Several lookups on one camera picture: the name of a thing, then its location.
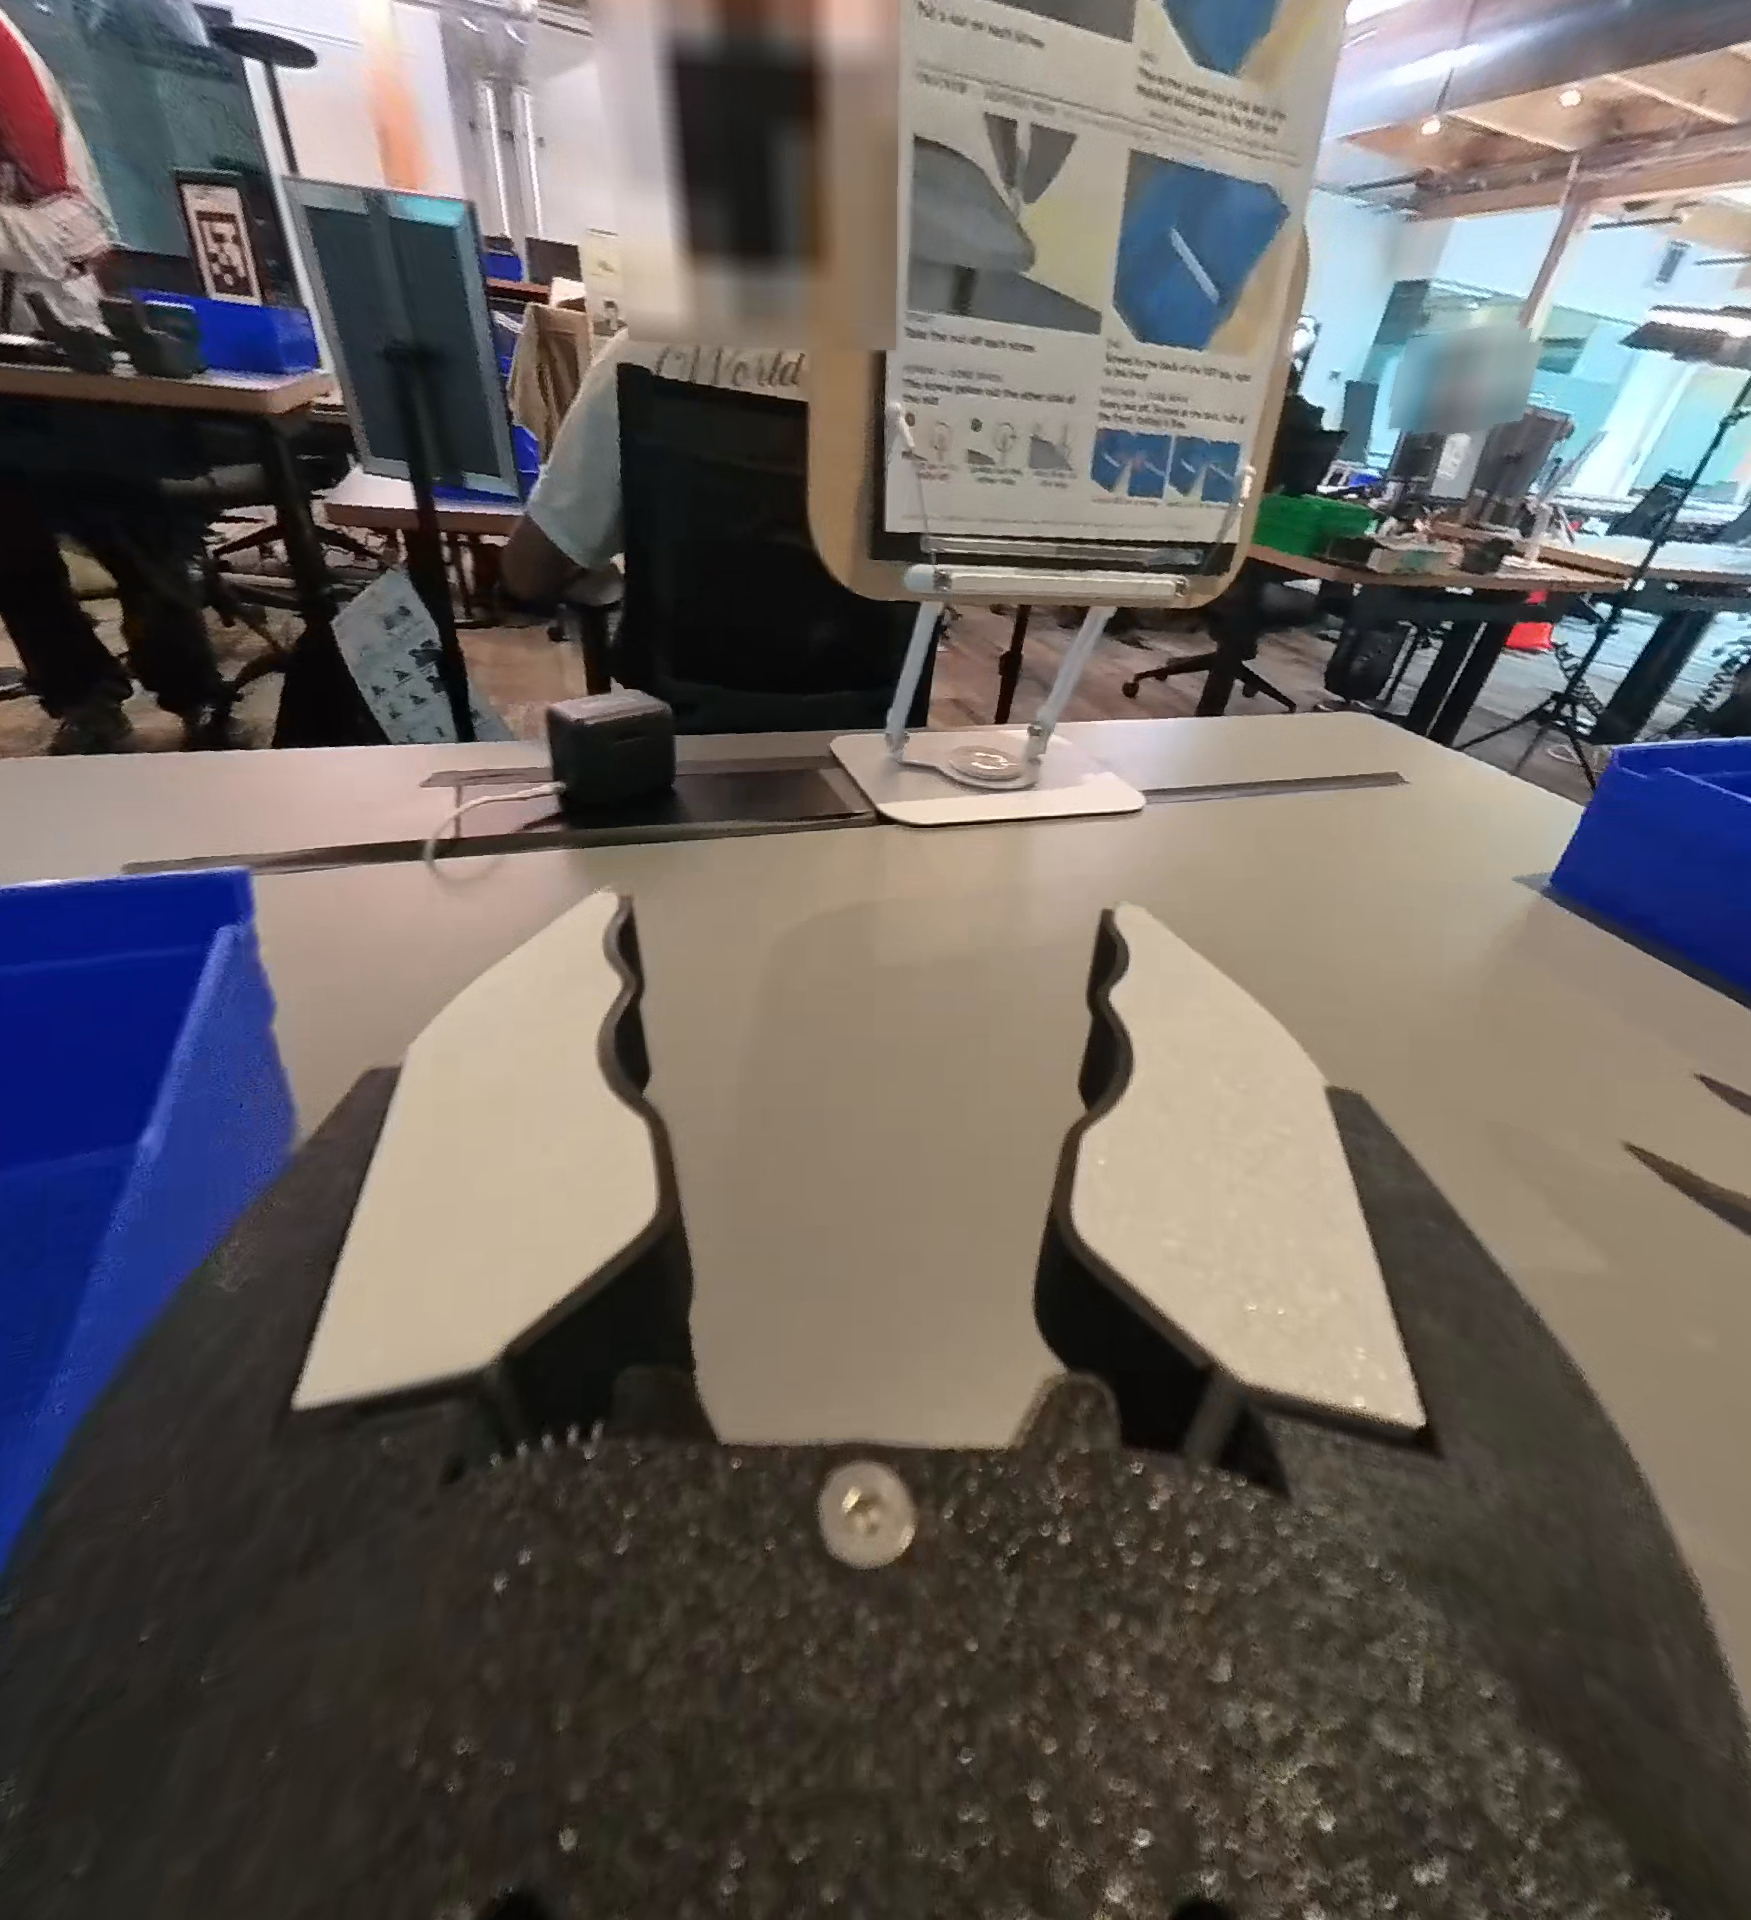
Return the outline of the black floor lamp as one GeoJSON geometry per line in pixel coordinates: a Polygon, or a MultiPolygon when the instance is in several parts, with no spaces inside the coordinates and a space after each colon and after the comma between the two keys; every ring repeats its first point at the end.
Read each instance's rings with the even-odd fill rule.
{"type": "Polygon", "coordinates": [[[203,20],[213,42],[222,52],[261,74],[269,124],[281,149],[281,173],[284,180],[303,177],[301,149],[289,112],[286,74],[299,78],[319,71],[319,51],[270,27],[245,25],[227,11],[205,11],[203,20]]]}

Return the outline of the green bin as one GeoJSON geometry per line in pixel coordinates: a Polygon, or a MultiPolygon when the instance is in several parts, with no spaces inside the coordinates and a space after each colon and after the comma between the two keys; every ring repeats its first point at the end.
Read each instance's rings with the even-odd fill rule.
{"type": "Polygon", "coordinates": [[[1324,560],[1335,541],[1366,541],[1379,513],[1362,499],[1326,493],[1264,493],[1250,544],[1293,560],[1324,560]]]}

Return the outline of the black office chair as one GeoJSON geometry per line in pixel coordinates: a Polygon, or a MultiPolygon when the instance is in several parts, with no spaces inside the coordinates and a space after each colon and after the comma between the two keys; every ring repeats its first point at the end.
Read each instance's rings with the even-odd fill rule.
{"type": "Polygon", "coordinates": [[[621,365],[610,674],[689,737],[876,730],[914,609],[851,593],[809,514],[811,410],[621,365]]]}

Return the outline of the printed leaflet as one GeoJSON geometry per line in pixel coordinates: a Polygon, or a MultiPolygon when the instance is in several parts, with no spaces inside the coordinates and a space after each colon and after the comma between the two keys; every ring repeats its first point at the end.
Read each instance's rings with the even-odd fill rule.
{"type": "Polygon", "coordinates": [[[456,742],[437,624],[405,570],[384,573],[338,612],[336,646],[384,742],[456,742]]]}

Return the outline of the wooden top desk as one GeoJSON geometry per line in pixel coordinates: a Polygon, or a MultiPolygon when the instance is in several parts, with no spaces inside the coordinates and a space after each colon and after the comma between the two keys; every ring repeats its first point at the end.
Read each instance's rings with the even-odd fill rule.
{"type": "Polygon", "coordinates": [[[220,438],[246,435],[281,518],[303,634],[274,747],[366,742],[336,641],[339,609],[301,448],[319,373],[192,379],[0,363],[0,620],[33,697],[79,747],[143,688],[193,747],[218,747],[238,687],[214,660],[199,526],[227,499],[220,438]]]}

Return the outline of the black panel stand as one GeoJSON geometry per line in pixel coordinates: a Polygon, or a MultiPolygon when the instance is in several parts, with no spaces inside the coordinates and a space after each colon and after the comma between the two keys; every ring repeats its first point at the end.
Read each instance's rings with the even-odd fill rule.
{"type": "Polygon", "coordinates": [[[396,339],[384,348],[384,362],[404,425],[408,487],[414,501],[408,573],[434,620],[441,660],[440,675],[456,740],[473,744],[479,739],[473,685],[456,626],[449,550],[436,501],[436,484],[447,479],[447,468],[440,459],[441,448],[437,446],[432,407],[434,357],[429,349],[412,339],[396,339]]]}

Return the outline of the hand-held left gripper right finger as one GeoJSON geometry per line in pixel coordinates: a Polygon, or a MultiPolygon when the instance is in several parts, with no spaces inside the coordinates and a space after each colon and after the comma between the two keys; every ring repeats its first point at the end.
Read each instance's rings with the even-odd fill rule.
{"type": "Polygon", "coordinates": [[[1299,1042],[1146,907],[1097,924],[1079,1117],[1040,1253],[1051,1356],[1153,1453],[1266,1420],[1428,1437],[1331,1091],[1299,1042]]]}

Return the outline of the black power adapter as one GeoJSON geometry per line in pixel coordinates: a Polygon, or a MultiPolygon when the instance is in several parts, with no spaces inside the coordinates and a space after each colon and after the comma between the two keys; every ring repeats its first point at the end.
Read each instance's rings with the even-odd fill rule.
{"type": "Polygon", "coordinates": [[[561,813],[606,822],[669,802],[679,784],[675,715],[637,691],[611,691],[544,708],[549,771],[561,813]]]}

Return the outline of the black tripod light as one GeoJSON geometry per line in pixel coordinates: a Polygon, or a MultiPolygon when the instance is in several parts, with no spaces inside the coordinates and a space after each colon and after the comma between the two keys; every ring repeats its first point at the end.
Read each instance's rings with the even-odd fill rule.
{"type": "Polygon", "coordinates": [[[1517,719],[1504,723],[1486,732],[1466,740],[1461,751],[1471,753],[1486,747],[1512,732],[1527,732],[1523,757],[1530,759],[1544,744],[1547,734],[1557,734],[1569,763],[1580,771],[1587,789],[1600,782],[1598,754],[1607,754],[1628,739],[1627,724],[1641,727],[1660,702],[1658,693],[1647,693],[1633,707],[1625,702],[1625,691],[1616,688],[1615,699],[1595,708],[1586,700],[1586,685],[1594,665],[1602,660],[1607,644],[1622,626],[1628,612],[1635,612],[1644,589],[1658,573],[1663,550],[1673,542],[1678,518],[1689,509],[1697,488],[1706,476],[1709,464],[1717,459],[1729,434],[1751,417],[1751,306],[1701,308],[1683,305],[1663,305],[1651,311],[1628,337],[1631,349],[1660,354],[1683,365],[1735,371],[1740,385],[1719,415],[1710,438],[1702,446],[1692,468],[1680,479],[1678,488],[1666,497],[1657,514],[1648,517],[1638,539],[1638,554],[1620,586],[1604,589],[1607,612],[1598,626],[1594,641],[1582,660],[1573,663],[1559,691],[1517,719]]]}

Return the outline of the blue plastic bin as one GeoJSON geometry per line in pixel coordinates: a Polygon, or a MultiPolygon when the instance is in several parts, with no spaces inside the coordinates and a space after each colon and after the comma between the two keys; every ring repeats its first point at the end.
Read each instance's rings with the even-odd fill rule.
{"type": "Polygon", "coordinates": [[[0,1569],[297,1117],[240,870],[0,888],[0,1569]]]}
{"type": "Polygon", "coordinates": [[[1616,748],[1550,889],[1751,1005],[1751,737],[1616,748]]]}

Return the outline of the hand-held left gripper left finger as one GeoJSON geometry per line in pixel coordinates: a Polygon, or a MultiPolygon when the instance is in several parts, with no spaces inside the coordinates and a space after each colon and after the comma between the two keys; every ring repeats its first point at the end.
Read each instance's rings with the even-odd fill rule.
{"type": "Polygon", "coordinates": [[[497,1425],[603,1425],[635,1375],[695,1373],[643,1008],[635,902],[597,891],[410,1043],[294,1413],[470,1399],[497,1425]]]}

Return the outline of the black and white marker sign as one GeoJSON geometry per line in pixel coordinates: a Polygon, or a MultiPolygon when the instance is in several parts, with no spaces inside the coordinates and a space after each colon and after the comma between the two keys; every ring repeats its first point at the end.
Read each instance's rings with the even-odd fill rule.
{"type": "Polygon", "coordinates": [[[256,248],[243,176],[177,170],[173,190],[203,296],[266,305],[269,276],[256,248]]]}

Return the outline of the grey panel light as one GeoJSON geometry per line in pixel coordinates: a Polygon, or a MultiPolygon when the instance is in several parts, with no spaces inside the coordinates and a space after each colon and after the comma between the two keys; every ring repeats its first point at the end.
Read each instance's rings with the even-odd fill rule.
{"type": "Polygon", "coordinates": [[[522,497],[475,210],[461,201],[284,180],[355,464],[452,497],[522,497]]]}

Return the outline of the instruction sheet board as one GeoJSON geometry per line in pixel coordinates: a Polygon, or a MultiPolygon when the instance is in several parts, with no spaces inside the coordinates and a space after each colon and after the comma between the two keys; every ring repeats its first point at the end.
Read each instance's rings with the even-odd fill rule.
{"type": "Polygon", "coordinates": [[[811,518],[882,600],[1182,604],[1247,542],[1340,3],[898,13],[891,344],[816,362],[811,518]]]}

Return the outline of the small blue bin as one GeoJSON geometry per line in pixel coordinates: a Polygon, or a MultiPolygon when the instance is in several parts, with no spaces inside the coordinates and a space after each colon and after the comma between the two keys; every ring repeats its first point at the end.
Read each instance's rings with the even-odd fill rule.
{"type": "Polygon", "coordinates": [[[202,359],[214,371],[297,373],[322,365],[307,308],[137,290],[150,311],[189,314],[202,359]]]}

